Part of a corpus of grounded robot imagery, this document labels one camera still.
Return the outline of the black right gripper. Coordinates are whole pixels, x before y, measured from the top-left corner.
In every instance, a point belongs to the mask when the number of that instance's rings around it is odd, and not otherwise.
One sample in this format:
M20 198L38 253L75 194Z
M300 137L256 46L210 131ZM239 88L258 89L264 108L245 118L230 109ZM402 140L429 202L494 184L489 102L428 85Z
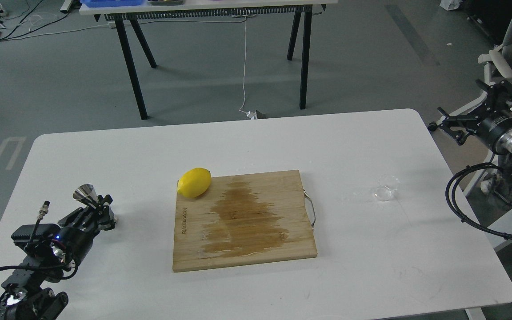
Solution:
M459 146L475 136L494 154L512 154L512 83L486 84L477 79L476 84L486 94L484 101L466 115L450 115L438 107L444 118L437 127Z

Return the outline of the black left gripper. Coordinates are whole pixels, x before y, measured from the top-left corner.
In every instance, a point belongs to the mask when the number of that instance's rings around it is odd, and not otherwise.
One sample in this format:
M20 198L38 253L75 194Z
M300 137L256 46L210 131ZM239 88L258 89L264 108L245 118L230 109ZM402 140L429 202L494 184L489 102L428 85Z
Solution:
M55 235L55 239L65 246L76 265L80 265L85 259L93 245L94 237L100 231L114 229L117 223L117 218L110 208L110 194L97 195L90 201L92 213L89 213L87 207L79 207L58 221L60 231Z

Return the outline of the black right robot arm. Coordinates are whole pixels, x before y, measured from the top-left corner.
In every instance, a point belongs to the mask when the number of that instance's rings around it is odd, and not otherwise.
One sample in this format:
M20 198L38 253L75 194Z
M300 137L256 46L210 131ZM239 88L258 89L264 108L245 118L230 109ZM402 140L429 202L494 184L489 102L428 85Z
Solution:
M476 80L476 84L485 93L484 101L465 115L450 115L439 108L443 116L441 123L432 123L428 129L441 130L459 145L464 144L469 136L475 136L494 156L498 156L497 163L483 162L455 173L447 183L445 197L449 208L461 222L512 241L512 234L490 229L469 218L455 197L456 188L466 176L482 171L489 174L482 182L482 192L506 207L512 206L512 84L505 80L492 84Z

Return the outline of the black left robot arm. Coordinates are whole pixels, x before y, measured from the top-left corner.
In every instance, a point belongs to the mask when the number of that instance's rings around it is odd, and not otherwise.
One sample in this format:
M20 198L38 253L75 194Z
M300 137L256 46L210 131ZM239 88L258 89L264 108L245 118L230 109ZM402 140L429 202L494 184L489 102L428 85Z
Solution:
M13 234L14 244L26 253L19 265L0 267L12 274L1 284L0 320L55 320L69 302L67 293L42 288L72 278L90 251L94 238L116 226L110 195L80 195L82 207L57 224L43 224L49 201L40 207L34 224L22 225Z

